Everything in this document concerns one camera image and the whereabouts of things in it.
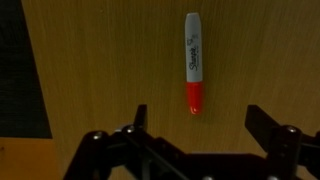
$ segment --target white marker barrel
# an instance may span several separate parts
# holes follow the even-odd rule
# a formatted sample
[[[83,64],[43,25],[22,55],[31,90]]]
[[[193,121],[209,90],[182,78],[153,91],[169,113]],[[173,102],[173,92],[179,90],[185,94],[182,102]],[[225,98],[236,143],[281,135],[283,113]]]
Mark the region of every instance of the white marker barrel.
[[[201,21],[198,13],[188,13],[185,22],[187,82],[202,81]]]

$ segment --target screw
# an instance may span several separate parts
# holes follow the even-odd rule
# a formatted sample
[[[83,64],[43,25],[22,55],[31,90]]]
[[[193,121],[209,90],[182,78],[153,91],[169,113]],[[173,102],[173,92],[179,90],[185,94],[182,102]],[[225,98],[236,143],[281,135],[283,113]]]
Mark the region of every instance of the screw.
[[[212,176],[205,176],[202,180],[214,180],[214,178]]]
[[[94,140],[98,140],[98,139],[100,139],[101,137],[102,137],[102,132],[99,131],[99,132],[96,132],[96,134],[94,134],[93,139],[94,139]]]
[[[279,180],[276,176],[269,176],[267,180]]]
[[[295,133],[297,130],[296,128],[292,127],[292,126],[288,126],[287,127],[288,131],[290,131],[291,133]]]
[[[127,129],[127,132],[128,133],[132,133],[134,131],[134,126],[130,126],[128,129]]]

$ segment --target brown wood panel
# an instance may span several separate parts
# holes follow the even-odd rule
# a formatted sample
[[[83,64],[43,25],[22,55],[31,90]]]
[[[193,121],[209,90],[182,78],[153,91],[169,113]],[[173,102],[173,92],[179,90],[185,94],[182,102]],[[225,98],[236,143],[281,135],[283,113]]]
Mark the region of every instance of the brown wood panel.
[[[186,152],[263,155],[248,104],[309,134],[320,129],[319,1],[24,0],[63,174],[87,131],[131,122]],[[203,113],[186,105],[184,20],[201,15]],[[116,173],[114,178],[128,178]]]
[[[0,138],[0,179],[58,180],[53,140]]]

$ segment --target sharpie marker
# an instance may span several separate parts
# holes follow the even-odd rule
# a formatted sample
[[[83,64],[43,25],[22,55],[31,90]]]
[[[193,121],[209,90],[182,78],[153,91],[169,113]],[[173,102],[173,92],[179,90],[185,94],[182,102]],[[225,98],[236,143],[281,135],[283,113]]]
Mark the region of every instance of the sharpie marker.
[[[187,96],[192,114],[202,109],[201,21],[198,13],[188,13],[185,22]]]

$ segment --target red marker cap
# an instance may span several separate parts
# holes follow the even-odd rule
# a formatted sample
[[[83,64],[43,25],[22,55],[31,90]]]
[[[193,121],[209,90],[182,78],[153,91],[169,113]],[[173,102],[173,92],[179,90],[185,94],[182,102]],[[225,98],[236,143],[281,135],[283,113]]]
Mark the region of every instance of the red marker cap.
[[[192,114],[199,114],[202,109],[202,82],[187,82],[188,104]]]

